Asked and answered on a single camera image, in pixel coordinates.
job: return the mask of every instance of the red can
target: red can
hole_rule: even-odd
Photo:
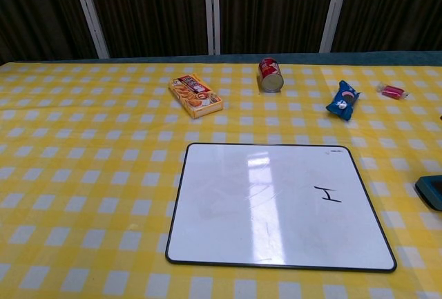
[[[278,62],[270,57],[263,59],[259,66],[260,85],[265,92],[279,92],[284,85]]]

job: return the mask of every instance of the whiteboard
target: whiteboard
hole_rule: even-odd
[[[343,146],[189,145],[166,258],[184,264],[396,268]]]

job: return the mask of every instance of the curtain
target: curtain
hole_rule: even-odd
[[[93,0],[111,57],[207,55],[205,0]]]
[[[318,52],[330,0],[220,0],[221,51]]]
[[[442,0],[344,0],[333,52],[442,50]]]
[[[0,0],[0,62],[97,57],[79,0]]]

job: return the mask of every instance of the oreo package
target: oreo package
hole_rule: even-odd
[[[336,114],[348,121],[352,118],[353,105],[359,98],[359,94],[346,81],[339,82],[339,91],[336,93],[331,104],[325,107],[329,112]]]

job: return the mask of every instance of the snack box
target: snack box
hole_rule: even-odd
[[[223,107],[222,99],[196,75],[172,79],[169,89],[192,118],[199,118]]]

